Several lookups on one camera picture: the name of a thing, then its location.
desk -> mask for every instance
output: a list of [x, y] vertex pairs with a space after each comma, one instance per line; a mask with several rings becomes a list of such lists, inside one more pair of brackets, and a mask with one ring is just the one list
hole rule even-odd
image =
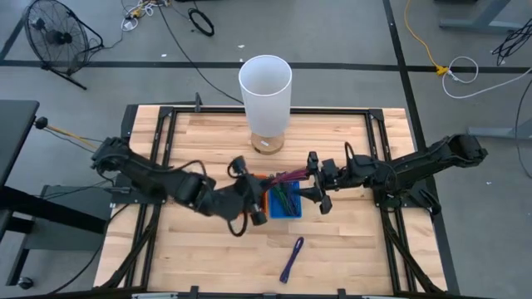
[[[220, 113], [229, 109], [219, 109], [218, 113], [177, 115], [169, 163], [179, 166], [192, 159], [204, 161], [209, 176], [218, 182], [217, 188], [232, 182], [226, 174], [227, 164], [240, 154], [250, 172], [271, 174], [304, 167], [310, 150], [317, 151], [320, 159], [334, 158], [342, 165], [344, 141], [350, 142], [357, 154], [372, 152], [364, 117], [318, 114], [316, 110], [292, 114], [280, 152], [258, 154], [250, 145], [244, 113]], [[379, 111], [383, 112], [392, 158], [411, 153], [414, 147], [405, 111]], [[130, 146], [148, 159], [159, 113], [157, 105], [136, 108]], [[162, 135], [167, 134], [168, 121], [162, 130]], [[159, 147], [159, 163], [164, 149]], [[383, 156], [380, 145], [377, 152]], [[168, 201], [160, 214], [148, 290], [187, 292], [191, 286], [199, 286], [200, 292], [335, 294], [338, 288], [345, 288], [347, 294], [392, 294], [381, 216], [372, 191], [358, 188], [329, 194], [333, 205], [329, 214], [321, 215], [317, 205], [304, 199], [301, 219], [270, 219], [263, 226], [249, 227], [241, 238], [231, 236], [221, 218], [206, 218]], [[131, 205], [109, 226], [95, 286], [109, 279], [130, 251], [138, 209], [138, 205]], [[402, 211], [414, 258], [438, 287], [446, 289], [431, 217], [421, 208]], [[238, 219], [234, 226], [238, 228], [240, 223]], [[283, 285], [278, 278], [299, 236], [305, 237], [305, 244], [288, 284]], [[397, 252], [396, 257], [401, 285], [406, 289]], [[139, 281], [137, 267], [134, 285]]]

purple cable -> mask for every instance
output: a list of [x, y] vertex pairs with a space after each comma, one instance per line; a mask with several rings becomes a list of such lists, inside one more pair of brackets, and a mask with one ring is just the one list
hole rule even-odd
[[296, 260], [296, 256], [298, 255], [299, 250], [301, 250], [304, 241], [305, 239], [303, 237], [299, 237], [298, 241], [296, 241], [296, 244], [293, 246], [292, 255], [290, 256], [290, 259], [288, 260], [286, 267], [284, 268], [283, 273], [281, 273], [281, 277], [279, 278], [280, 282], [288, 282], [288, 277], [290, 276], [290, 269], [292, 268], [293, 262]]

